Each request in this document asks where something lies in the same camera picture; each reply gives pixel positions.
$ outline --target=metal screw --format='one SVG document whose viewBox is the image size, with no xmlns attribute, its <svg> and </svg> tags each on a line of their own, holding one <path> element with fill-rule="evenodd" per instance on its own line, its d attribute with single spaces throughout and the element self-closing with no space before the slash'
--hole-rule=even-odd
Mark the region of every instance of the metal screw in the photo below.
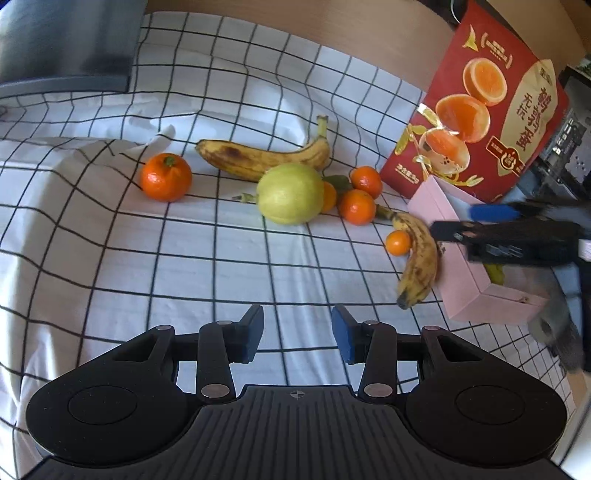
<svg viewBox="0 0 591 480">
<path fill-rule="evenodd" d="M 221 383 L 211 383 L 201 389 L 201 395 L 207 398 L 222 398 L 230 393 L 230 389 Z"/>
<path fill-rule="evenodd" d="M 363 389 L 363 391 L 370 397 L 384 398 L 392 395 L 394 390 L 392 390 L 390 385 L 386 385 L 385 383 L 370 383 Z"/>
</svg>

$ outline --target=red packaging box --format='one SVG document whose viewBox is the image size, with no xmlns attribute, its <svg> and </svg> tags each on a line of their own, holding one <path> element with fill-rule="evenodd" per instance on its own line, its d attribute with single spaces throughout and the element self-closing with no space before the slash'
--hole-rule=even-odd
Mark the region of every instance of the red packaging box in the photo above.
<svg viewBox="0 0 591 480">
<path fill-rule="evenodd" d="M 410 198 L 435 175 L 490 203 L 558 128 L 568 99 L 550 60 L 470 1 L 426 97 L 381 171 Z"/>
</svg>

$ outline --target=white tablecloth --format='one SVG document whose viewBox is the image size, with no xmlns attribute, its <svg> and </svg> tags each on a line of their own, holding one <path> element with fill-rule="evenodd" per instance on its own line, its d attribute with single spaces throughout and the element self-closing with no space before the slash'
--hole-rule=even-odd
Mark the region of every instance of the white tablecloth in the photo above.
<svg viewBox="0 0 591 480">
<path fill-rule="evenodd" d="M 326 174 L 380 168 L 422 92 L 361 60 L 260 25 L 211 15 L 146 17 L 128 94 L 48 93 L 0 100 L 0 479 L 39 460 L 27 401 L 66 371 L 159 324 L 197 332 L 238 320 L 251 303 L 265 333 L 246 383 L 359 384 L 345 365 L 329 309 L 401 333 L 439 325 L 541 378 L 574 408 L 568 384 L 524 327 L 451 322 L 433 292 L 395 305 L 404 259 L 383 240 L 391 226 L 352 226 L 335 211 L 309 225 L 265 221 L 231 200 L 255 185 L 230 178 L 194 150 L 202 138 L 292 150 L 329 115 Z M 179 153 L 193 187 L 177 203 L 147 199 L 143 162 Z M 405 209 L 385 188 L 378 200 Z M 179 386 L 194 389 L 194 364 Z M 400 362 L 400 390 L 417 383 Z"/>
</svg>

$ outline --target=black device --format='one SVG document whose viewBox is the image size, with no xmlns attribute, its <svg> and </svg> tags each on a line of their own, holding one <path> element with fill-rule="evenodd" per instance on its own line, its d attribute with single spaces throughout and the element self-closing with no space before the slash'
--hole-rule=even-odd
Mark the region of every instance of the black device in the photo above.
<svg viewBox="0 0 591 480">
<path fill-rule="evenodd" d="M 253 360 L 263 331 L 253 305 L 236 323 L 175 335 L 157 326 L 41 388 L 27 425 L 47 457 L 27 480 L 569 478 L 548 460 L 566 424 L 550 387 L 440 329 L 401 335 L 332 328 L 343 359 L 365 363 L 350 385 L 247 385 L 229 364 Z M 397 361 L 420 383 L 397 393 Z M 176 386 L 196 361 L 196 393 Z"/>
<path fill-rule="evenodd" d="M 470 215 L 487 222 L 433 222 L 430 227 L 433 238 L 438 242 L 463 244 L 467 260 L 473 262 L 577 266 L 582 318 L 575 321 L 582 339 L 581 367 L 591 372 L 591 203 L 576 199 L 531 199 L 474 205 Z"/>
</svg>

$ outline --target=pink box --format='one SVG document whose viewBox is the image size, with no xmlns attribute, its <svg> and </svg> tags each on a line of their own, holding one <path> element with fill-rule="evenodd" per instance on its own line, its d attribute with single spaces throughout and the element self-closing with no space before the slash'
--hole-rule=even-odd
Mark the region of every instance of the pink box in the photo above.
<svg viewBox="0 0 591 480">
<path fill-rule="evenodd" d="M 450 183 L 430 176 L 408 202 L 408 211 L 427 225 L 436 220 L 458 221 L 459 217 L 446 195 L 469 205 L 482 203 Z M 436 285 L 451 320 L 510 325 L 525 323 L 548 300 L 548 295 L 540 292 L 539 288 L 534 294 L 492 283 L 482 264 L 466 260 L 463 245 L 446 242 L 442 246 Z M 523 274 L 524 278 L 533 270 L 515 266 L 510 269 L 513 274 Z"/>
</svg>

